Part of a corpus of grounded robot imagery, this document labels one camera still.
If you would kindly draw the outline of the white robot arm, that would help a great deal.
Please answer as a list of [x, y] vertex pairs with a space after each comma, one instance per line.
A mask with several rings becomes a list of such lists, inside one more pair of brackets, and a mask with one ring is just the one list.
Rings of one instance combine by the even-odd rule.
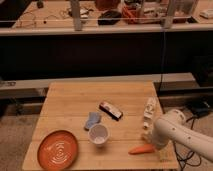
[[182, 111], [172, 109], [157, 118], [150, 112], [144, 112], [143, 119], [148, 141], [157, 150], [166, 147], [169, 141], [174, 141], [213, 162], [213, 137], [185, 127], [186, 117]]

